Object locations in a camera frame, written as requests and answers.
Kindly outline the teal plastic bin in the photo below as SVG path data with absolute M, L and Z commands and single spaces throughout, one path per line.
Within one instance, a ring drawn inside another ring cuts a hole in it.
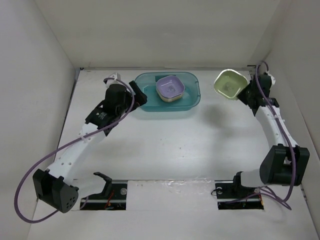
M 190 72 L 146 72 L 134 81 L 147 96 L 146 112 L 188 111 L 201 99 L 199 80 Z

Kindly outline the light green square plate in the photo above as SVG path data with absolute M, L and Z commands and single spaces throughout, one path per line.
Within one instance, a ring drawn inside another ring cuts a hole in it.
M 233 69 L 224 69 L 214 80 L 213 89 L 222 97 L 236 101 L 248 84 L 248 79 L 243 74 Z

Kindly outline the yellow square plate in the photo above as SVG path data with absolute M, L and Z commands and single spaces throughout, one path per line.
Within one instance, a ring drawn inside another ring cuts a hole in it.
M 164 97 L 163 95 L 160 95 L 160 98 L 165 103 L 172 103 L 172 102 L 175 102 L 175 101 L 181 99 L 182 95 L 177 95 L 177 96 L 174 96 L 174 97 Z

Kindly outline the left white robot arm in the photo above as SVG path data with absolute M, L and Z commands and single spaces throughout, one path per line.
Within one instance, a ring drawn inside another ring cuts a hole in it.
M 63 154 L 32 176 L 37 197 L 61 213 L 69 212 L 78 200 L 91 195 L 107 198 L 112 193 L 112 179 L 101 172 L 91 178 L 75 178 L 91 151 L 128 113 L 147 103 L 147 96 L 135 81 L 126 87 L 119 80 L 112 83 L 102 100 L 86 117 L 75 143 Z

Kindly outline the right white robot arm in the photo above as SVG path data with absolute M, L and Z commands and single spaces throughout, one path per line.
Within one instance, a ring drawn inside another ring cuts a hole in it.
M 237 181 L 231 184 L 231 191 L 237 197 L 243 197 L 250 188 L 299 186 L 307 168 L 309 150 L 299 146 L 292 138 L 281 117 L 278 101 L 269 97 L 274 83 L 274 77 L 267 72 L 255 75 L 237 96 L 251 109 L 269 145 L 269 151 L 258 169 L 236 174 Z

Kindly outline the purple square plate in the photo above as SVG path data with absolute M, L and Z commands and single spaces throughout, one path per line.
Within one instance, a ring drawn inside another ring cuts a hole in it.
M 185 85 L 177 76 L 168 75 L 156 82 L 156 90 L 160 96 L 166 99 L 173 99 L 184 93 Z

